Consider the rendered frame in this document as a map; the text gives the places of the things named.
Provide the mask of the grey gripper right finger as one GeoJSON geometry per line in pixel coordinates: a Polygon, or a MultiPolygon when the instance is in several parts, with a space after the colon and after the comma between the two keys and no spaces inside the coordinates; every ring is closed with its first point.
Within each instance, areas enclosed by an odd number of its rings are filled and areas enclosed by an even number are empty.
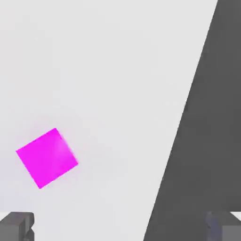
{"type": "Polygon", "coordinates": [[[241,220],[229,211],[206,214],[207,241],[241,241],[241,220]]]}

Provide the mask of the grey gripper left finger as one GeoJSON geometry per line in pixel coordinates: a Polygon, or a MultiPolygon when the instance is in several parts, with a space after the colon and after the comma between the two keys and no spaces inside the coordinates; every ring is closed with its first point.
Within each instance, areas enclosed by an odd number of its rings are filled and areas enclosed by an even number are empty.
{"type": "Polygon", "coordinates": [[[35,241],[32,212],[10,212],[0,220],[0,241],[35,241]]]}

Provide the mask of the small magenta cube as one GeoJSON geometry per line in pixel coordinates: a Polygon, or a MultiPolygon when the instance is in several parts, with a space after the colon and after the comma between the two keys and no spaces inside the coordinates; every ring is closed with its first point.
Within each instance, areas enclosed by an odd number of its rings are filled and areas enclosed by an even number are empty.
{"type": "Polygon", "coordinates": [[[56,128],[16,150],[16,153],[40,189],[78,165],[56,128]]]}

